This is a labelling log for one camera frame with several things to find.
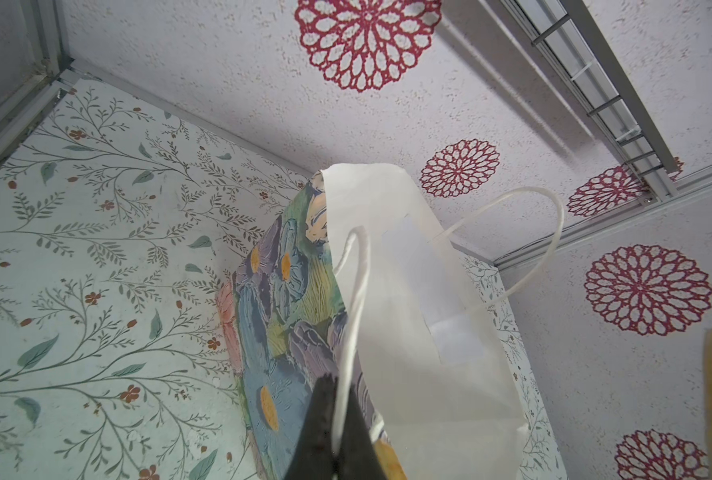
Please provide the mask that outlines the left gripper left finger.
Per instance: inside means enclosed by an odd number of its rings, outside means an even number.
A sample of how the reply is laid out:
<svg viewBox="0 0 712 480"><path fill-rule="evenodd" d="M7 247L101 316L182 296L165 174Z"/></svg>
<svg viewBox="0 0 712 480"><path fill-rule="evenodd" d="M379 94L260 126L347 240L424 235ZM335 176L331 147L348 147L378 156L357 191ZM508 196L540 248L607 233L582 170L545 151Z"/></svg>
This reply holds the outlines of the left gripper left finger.
<svg viewBox="0 0 712 480"><path fill-rule="evenodd" d="M336 379L325 374L317 379L296 449L285 480L332 480L336 455L332 450Z"/></svg>

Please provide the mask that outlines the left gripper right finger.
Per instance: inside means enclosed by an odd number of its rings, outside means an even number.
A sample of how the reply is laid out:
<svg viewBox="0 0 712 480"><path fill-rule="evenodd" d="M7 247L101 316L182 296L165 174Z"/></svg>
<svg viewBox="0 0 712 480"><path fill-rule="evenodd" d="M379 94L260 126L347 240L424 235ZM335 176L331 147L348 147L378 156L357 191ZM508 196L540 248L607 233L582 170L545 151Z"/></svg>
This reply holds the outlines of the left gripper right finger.
<svg viewBox="0 0 712 480"><path fill-rule="evenodd" d="M350 391L341 447L335 457L340 480L386 480L354 389Z"/></svg>

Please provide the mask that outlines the white floral paper bag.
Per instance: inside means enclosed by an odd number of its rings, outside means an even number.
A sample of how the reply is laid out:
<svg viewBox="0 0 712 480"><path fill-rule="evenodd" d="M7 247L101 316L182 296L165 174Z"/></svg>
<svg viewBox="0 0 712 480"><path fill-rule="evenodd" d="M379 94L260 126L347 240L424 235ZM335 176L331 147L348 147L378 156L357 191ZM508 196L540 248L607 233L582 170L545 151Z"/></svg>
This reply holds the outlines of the white floral paper bag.
<svg viewBox="0 0 712 480"><path fill-rule="evenodd" d="M220 289L262 479L284 479L318 378L337 456L355 390L387 479L513 479L528 420L451 237L392 164L317 172Z"/></svg>

